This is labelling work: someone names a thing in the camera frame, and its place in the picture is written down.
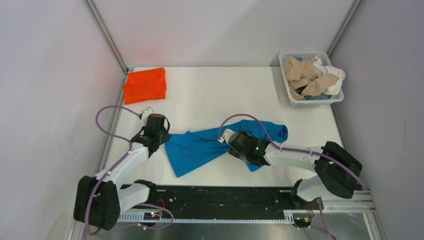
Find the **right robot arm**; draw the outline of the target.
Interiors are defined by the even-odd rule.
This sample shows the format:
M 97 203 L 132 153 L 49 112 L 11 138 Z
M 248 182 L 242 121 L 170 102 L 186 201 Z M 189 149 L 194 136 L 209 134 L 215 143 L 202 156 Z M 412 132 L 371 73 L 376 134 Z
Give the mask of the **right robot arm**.
M 255 166 L 288 166 L 315 173 L 298 180 L 292 188 L 291 204 L 303 209 L 319 197 L 351 199 L 362 188 L 363 165 L 338 143 L 324 146 L 287 146 L 269 139 L 259 139 L 245 131 L 226 129 L 219 142 L 230 147 L 229 154 Z

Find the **left controller board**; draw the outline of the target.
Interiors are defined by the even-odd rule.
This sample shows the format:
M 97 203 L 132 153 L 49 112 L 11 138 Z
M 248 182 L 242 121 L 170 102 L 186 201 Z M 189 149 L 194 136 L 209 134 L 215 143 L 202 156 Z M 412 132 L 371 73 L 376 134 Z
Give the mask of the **left controller board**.
M 159 221 L 161 219 L 161 212 L 144 212 L 142 220 L 145 222 L 148 221 Z

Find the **folded orange t shirt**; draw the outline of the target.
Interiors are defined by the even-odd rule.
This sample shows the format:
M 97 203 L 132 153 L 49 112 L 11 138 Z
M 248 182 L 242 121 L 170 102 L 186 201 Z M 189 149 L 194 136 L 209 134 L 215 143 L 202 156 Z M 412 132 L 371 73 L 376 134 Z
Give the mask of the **folded orange t shirt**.
M 131 72 L 123 85 L 125 105 L 166 98 L 166 70 L 163 67 Z

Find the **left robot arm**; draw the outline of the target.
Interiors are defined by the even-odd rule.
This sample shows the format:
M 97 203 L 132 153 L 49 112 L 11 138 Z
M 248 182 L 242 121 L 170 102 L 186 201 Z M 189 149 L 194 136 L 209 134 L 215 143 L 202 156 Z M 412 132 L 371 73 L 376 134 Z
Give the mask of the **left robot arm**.
M 152 208 L 158 195 L 150 190 L 152 182 L 136 180 L 123 187 L 126 178 L 167 142 L 171 134 L 168 119 L 159 113 L 150 113 L 145 125 L 131 140 L 130 149 L 122 161 L 106 168 L 95 176 L 83 176 L 77 185 L 73 210 L 74 220 L 100 230 L 111 230 L 119 216 L 132 207 L 142 204 Z

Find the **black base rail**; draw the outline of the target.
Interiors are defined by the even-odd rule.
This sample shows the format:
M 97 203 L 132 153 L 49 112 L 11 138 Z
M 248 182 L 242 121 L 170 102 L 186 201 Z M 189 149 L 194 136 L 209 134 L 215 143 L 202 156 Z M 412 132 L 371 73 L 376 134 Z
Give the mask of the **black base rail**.
M 319 201 L 305 202 L 290 187 L 157 185 L 148 204 L 165 207 L 178 221 L 284 220 L 286 212 L 317 212 Z

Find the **right aluminium frame post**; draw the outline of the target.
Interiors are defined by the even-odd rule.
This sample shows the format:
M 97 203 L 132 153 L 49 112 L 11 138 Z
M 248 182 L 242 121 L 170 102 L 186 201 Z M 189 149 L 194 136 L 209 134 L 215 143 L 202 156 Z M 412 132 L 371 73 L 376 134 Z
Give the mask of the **right aluminium frame post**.
M 347 32 L 348 28 L 351 25 L 351 22 L 354 20 L 358 12 L 360 11 L 362 5 L 364 4 L 365 0 L 353 0 L 344 19 L 341 22 L 341 25 L 339 26 L 333 40 L 331 41 L 331 44 L 329 48 L 326 51 L 326 54 L 330 58 L 334 52 L 336 51 L 338 45 L 340 44 L 342 38 L 344 37 L 345 33 Z

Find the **right controller board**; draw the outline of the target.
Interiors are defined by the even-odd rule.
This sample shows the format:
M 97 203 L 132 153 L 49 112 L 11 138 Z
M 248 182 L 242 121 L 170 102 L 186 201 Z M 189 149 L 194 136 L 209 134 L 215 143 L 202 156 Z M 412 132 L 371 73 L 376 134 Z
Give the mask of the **right controller board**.
M 293 225 L 299 229 L 310 229 L 313 216 L 305 216 L 305 217 L 294 217 Z

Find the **aluminium frame post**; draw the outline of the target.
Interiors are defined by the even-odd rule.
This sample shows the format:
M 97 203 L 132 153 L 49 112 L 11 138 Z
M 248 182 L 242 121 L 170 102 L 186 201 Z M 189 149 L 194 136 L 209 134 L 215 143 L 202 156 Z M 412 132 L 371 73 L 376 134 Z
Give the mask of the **aluminium frame post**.
M 353 0 L 344 19 L 341 22 L 341 25 L 339 26 L 333 40 L 331 41 L 331 44 L 329 48 L 326 51 L 326 54 L 330 58 L 334 52 L 336 51 L 338 45 L 340 44 L 342 38 L 344 37 L 345 33 L 347 32 L 348 28 L 351 25 L 351 22 L 354 20 L 358 12 L 360 11 L 362 5 L 364 4 L 365 0 Z
M 125 63 L 118 46 L 116 45 L 112 34 L 110 33 L 106 22 L 104 21 L 102 14 L 100 13 L 97 4 L 94 0 L 83 0 L 84 4 L 87 7 L 88 12 L 90 13 L 94 23 L 96 24 L 100 34 L 105 40 L 107 46 L 109 47 L 114 59 L 118 63 L 122 72 L 126 75 L 129 71 L 127 64 Z

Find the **beige t shirt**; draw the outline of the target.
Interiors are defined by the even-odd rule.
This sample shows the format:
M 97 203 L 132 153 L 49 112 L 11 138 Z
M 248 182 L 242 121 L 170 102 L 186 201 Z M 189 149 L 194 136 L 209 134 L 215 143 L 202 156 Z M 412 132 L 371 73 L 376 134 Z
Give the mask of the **beige t shirt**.
M 294 56 L 288 56 L 283 63 L 283 70 L 290 95 L 297 101 L 305 100 L 305 96 L 320 95 L 337 81 L 332 74 L 316 72 L 311 59 L 299 61 Z

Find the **controller board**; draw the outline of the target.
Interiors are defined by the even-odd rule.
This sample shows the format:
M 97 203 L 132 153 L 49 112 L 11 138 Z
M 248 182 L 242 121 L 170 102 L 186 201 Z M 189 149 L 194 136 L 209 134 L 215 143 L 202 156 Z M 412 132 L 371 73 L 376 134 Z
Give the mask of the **controller board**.
M 142 220 L 145 222 L 148 221 L 159 221 L 161 219 L 161 212 L 144 212 Z
M 310 229 L 313 216 L 305 216 L 305 217 L 294 217 L 293 225 L 299 229 Z

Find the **light blue t shirt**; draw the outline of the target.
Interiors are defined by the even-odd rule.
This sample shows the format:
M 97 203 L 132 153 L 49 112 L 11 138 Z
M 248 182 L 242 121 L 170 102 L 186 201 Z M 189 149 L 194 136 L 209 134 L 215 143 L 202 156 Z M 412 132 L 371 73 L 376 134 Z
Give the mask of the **light blue t shirt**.
M 320 101 L 320 100 L 331 100 L 332 97 L 333 97 L 332 95 L 321 93 L 320 95 L 307 95 L 305 96 L 304 99 L 308 101 Z

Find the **left aluminium frame post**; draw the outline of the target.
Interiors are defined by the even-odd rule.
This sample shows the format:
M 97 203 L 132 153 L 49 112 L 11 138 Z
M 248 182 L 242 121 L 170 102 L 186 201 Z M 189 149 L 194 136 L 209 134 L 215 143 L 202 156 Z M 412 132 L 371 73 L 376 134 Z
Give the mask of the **left aluminium frame post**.
M 102 14 L 100 13 L 97 4 L 94 0 L 83 0 L 84 4 L 87 7 L 88 12 L 90 13 L 94 23 L 96 24 L 100 34 L 105 40 L 107 46 L 109 47 L 114 59 L 118 63 L 122 72 L 126 75 L 129 71 L 127 64 L 125 63 L 118 46 L 116 45 L 112 34 L 110 33 L 106 22 L 104 21 Z

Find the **white plastic laundry basket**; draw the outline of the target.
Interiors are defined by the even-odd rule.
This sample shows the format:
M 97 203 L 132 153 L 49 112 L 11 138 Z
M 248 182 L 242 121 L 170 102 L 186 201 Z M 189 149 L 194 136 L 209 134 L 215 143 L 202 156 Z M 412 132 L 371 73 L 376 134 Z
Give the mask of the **white plastic laundry basket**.
M 330 100 L 295 100 L 291 97 L 290 91 L 289 91 L 289 85 L 288 82 L 286 80 L 286 76 L 284 73 L 284 67 L 283 67 L 283 63 L 285 61 L 285 59 L 289 56 L 293 56 L 295 58 L 298 58 L 299 61 L 302 60 L 312 60 L 314 57 L 319 57 L 324 66 L 333 66 L 329 56 L 327 55 L 327 53 L 323 52 L 323 51 L 317 51 L 317 50 L 296 50 L 296 51 L 282 51 L 279 53 L 278 55 L 278 59 L 279 59 L 279 63 L 280 63 L 280 68 L 281 68 L 281 72 L 282 72 L 282 77 L 283 77 L 283 84 L 285 86 L 285 91 L 286 91 L 286 95 L 289 99 L 289 104 L 292 108 L 306 108 L 306 107 L 317 107 L 317 106 L 326 106 L 326 105 L 331 105 L 333 103 L 339 103 L 342 100 L 344 100 L 345 96 L 344 96 L 344 92 L 341 89 L 340 92 L 335 95 L 332 99 Z

